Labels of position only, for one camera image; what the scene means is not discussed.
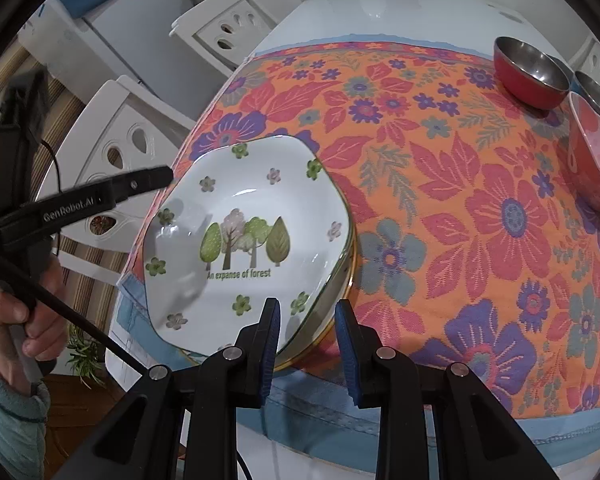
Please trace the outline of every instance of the tree illustration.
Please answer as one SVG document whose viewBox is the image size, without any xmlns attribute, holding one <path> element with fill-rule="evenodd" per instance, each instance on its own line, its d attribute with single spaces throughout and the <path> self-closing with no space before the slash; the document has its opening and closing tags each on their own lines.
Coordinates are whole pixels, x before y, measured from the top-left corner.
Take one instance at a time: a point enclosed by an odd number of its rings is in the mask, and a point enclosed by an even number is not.
<svg viewBox="0 0 600 480">
<path fill-rule="evenodd" d="M 244 234 L 238 240 L 237 246 L 251 255 L 250 269 L 255 269 L 257 265 L 256 250 L 264 245 L 270 232 L 271 226 L 267 224 L 267 221 L 257 216 L 244 225 Z"/>
<path fill-rule="evenodd" d="M 222 236 L 220 235 L 220 226 L 218 222 L 213 222 L 205 232 L 200 245 L 200 259 L 206 263 L 206 271 L 211 270 L 211 262 L 214 262 L 220 255 L 222 248 Z"/>
<path fill-rule="evenodd" d="M 279 216 L 267 237 L 266 246 L 267 256 L 276 264 L 276 267 L 279 267 L 280 262 L 283 262 L 289 256 L 290 246 L 289 233 L 286 230 L 282 216 Z"/>
<path fill-rule="evenodd" d="M 220 225 L 222 233 L 222 252 L 224 253 L 224 262 L 222 270 L 231 269 L 231 253 L 238 246 L 237 241 L 244 233 L 244 215 L 239 209 L 232 211 L 224 217 L 224 221 Z"/>
</svg>

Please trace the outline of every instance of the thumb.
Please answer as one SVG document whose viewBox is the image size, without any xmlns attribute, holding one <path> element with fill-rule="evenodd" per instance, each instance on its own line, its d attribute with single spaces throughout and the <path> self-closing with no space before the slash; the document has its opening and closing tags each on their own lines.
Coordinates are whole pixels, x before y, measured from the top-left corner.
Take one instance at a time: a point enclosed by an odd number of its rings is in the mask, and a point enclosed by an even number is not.
<svg viewBox="0 0 600 480">
<path fill-rule="evenodd" d="M 0 292 L 0 326 L 24 323 L 29 317 L 29 309 L 11 294 Z"/>
</svg>

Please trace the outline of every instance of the screw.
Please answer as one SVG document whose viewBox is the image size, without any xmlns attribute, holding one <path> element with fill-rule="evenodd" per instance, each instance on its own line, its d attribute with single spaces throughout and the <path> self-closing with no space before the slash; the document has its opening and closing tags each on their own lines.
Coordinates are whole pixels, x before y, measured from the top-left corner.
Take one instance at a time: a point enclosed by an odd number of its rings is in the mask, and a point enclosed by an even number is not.
<svg viewBox="0 0 600 480">
<path fill-rule="evenodd" d="M 241 355 L 242 350 L 240 350 L 237 346 L 229 346 L 229 348 L 222 350 L 222 357 L 224 357 L 227 361 L 235 361 Z"/>
<path fill-rule="evenodd" d="M 395 350 L 389 346 L 381 346 L 376 350 L 376 355 L 381 359 L 393 359 L 395 357 Z"/>
<path fill-rule="evenodd" d="M 149 377 L 154 381 L 159 381 L 167 376 L 167 367 L 157 365 L 149 370 Z"/>
<path fill-rule="evenodd" d="M 469 367 L 464 363 L 453 363 L 451 373 L 458 377 L 466 377 L 469 375 Z"/>
</svg>

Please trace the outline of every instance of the white chair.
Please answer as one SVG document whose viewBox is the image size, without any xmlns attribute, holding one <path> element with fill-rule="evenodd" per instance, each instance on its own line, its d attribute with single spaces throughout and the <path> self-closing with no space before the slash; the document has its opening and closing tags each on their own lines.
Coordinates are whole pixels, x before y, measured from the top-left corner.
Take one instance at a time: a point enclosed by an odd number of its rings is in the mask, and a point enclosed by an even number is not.
<svg viewBox="0 0 600 480">
<path fill-rule="evenodd" d="M 86 105 L 56 153 L 62 187 L 122 171 L 171 165 L 178 147 L 194 126 L 195 121 L 128 76 L 107 81 Z M 56 169 L 50 167 L 38 199 L 56 192 Z M 133 197 L 95 219 L 63 228 L 62 235 L 102 250 L 129 252 L 154 196 L 155 193 L 146 193 Z M 101 282 L 115 285 L 119 278 L 112 270 L 64 251 L 60 251 L 59 258 L 63 267 Z"/>
<path fill-rule="evenodd" d="M 173 22 L 169 35 L 229 77 L 275 26 L 253 0 L 204 0 Z"/>
<path fill-rule="evenodd" d="M 581 70 L 600 85 L 600 44 L 593 34 L 589 34 L 569 65 L 574 70 Z"/>
</svg>

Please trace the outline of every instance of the white table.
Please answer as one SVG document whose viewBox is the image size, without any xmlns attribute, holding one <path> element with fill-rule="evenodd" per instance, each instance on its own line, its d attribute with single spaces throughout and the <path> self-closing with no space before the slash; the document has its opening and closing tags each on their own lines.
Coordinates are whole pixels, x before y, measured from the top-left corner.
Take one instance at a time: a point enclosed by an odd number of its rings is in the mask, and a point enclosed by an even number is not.
<svg viewBox="0 0 600 480">
<path fill-rule="evenodd" d="M 495 38 L 512 36 L 562 58 L 518 12 L 484 0 L 307 0 L 260 43 L 256 53 L 348 34 L 450 43 L 488 56 L 493 55 Z"/>
<path fill-rule="evenodd" d="M 398 36 L 415 41 L 450 43 L 491 56 L 497 36 L 513 36 L 545 53 L 557 50 L 527 20 L 510 9 L 483 0 L 307 0 L 287 16 L 256 48 L 266 52 L 295 43 L 328 40 L 349 34 Z M 110 335 L 147 366 L 157 364 L 112 317 Z M 139 374 L 107 352 L 107 370 L 128 390 Z M 186 444 L 186 416 L 181 442 Z M 361 480 L 365 472 L 316 460 L 238 426 L 238 449 L 259 480 Z M 588 480 L 600 466 L 600 450 L 557 468 L 563 480 Z"/>
</svg>

